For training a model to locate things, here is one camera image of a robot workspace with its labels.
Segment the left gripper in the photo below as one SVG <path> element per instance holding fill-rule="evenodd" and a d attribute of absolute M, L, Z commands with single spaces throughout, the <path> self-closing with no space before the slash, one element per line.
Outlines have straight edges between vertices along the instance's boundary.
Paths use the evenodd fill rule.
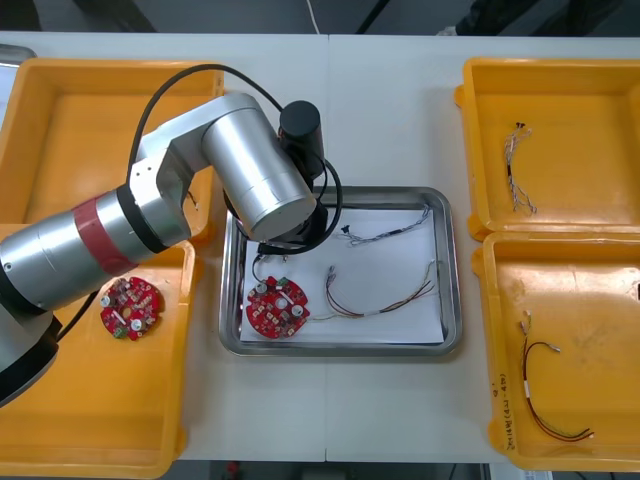
<path fill-rule="evenodd" d="M 260 243 L 257 248 L 259 255 L 279 255 L 280 253 L 302 253 L 306 247 L 314 248 L 326 231 L 328 210 L 318 205 L 312 215 L 299 226 Z"/>

